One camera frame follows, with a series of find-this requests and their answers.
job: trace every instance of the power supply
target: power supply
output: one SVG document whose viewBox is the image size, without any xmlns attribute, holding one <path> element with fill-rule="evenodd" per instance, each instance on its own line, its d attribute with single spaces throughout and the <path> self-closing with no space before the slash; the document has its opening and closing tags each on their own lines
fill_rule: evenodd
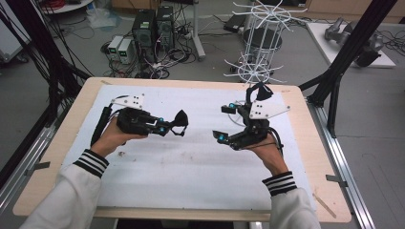
<svg viewBox="0 0 405 229">
<path fill-rule="evenodd" d="M 122 64 L 131 64 L 135 58 L 134 45 L 132 39 L 124 38 L 118 48 L 119 60 Z"/>
<path fill-rule="evenodd" d="M 121 44 L 123 36 L 117 35 L 114 37 L 113 41 L 111 41 L 110 45 L 108 45 L 108 53 L 107 56 L 110 60 L 113 61 L 119 61 L 119 55 L 118 55 L 118 48 L 119 45 Z"/>
<path fill-rule="evenodd" d="M 132 34 L 134 35 L 139 62 L 156 63 L 156 12 L 154 10 L 139 10 L 132 26 Z"/>
<path fill-rule="evenodd" d="M 160 46 L 167 51 L 175 48 L 175 28 L 173 20 L 173 7 L 162 6 L 158 8 L 156 16 Z"/>
</svg>

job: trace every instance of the white bracket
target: white bracket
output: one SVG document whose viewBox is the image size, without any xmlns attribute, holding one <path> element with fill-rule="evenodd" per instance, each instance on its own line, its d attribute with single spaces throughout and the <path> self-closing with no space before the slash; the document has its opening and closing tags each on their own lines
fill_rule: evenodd
<svg viewBox="0 0 405 229">
<path fill-rule="evenodd" d="M 255 100 L 252 103 L 249 117 L 251 119 L 264 119 L 289 111 L 289 106 Z"/>
<path fill-rule="evenodd" d="M 113 99 L 111 101 L 111 103 L 121 105 L 124 107 L 130 107 L 130 108 L 142 110 L 144 97 L 145 97 L 145 94 L 136 95 L 136 96 L 119 97 L 119 98 Z"/>
</svg>

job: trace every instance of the black pole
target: black pole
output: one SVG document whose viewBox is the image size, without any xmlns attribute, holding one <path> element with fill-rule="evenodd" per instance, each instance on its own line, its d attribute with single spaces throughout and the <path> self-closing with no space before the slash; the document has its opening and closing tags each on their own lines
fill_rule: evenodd
<svg viewBox="0 0 405 229">
<path fill-rule="evenodd" d="M 396 1 L 373 0 L 336 58 L 330 64 L 330 67 L 320 76 L 299 86 L 303 91 L 318 84 L 315 92 L 308 97 L 308 102 L 313 103 L 317 107 L 323 107 L 325 99 L 332 93 L 330 97 L 330 111 L 328 113 L 328 130 L 333 137 L 336 137 L 334 126 L 340 81 L 345 71 L 361 53 L 363 46 L 393 8 Z"/>
</svg>

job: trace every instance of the human hand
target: human hand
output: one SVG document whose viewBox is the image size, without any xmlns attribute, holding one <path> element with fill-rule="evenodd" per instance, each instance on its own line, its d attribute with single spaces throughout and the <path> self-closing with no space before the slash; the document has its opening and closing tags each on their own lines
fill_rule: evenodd
<svg viewBox="0 0 405 229">
<path fill-rule="evenodd" d="M 111 119 L 100 139 L 93 144 L 90 150 L 100 156 L 106 157 L 128 140 L 143 139 L 146 137 L 147 135 L 132 135 L 122 132 L 117 126 L 117 117 L 115 116 Z"/>
<path fill-rule="evenodd" d="M 288 167 L 277 149 L 273 135 L 267 134 L 267 138 L 263 141 L 250 145 L 245 149 L 255 153 L 274 176 L 288 172 Z"/>
</svg>

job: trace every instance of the human arm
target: human arm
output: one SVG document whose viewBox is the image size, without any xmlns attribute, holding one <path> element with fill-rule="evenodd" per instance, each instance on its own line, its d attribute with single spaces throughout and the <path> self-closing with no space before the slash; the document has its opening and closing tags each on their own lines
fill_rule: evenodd
<svg viewBox="0 0 405 229">
<path fill-rule="evenodd" d="M 72 165 L 62 168 L 54 188 L 20 228 L 88 228 L 96 211 L 105 159 L 119 145 L 146 136 L 124 134 L 113 118 L 104 134 Z"/>
<path fill-rule="evenodd" d="M 253 151 L 272 173 L 272 177 L 263 180 L 271 194 L 270 228 L 321 228 L 307 192 L 297 188 L 274 137 L 268 135 L 247 149 Z"/>
</svg>

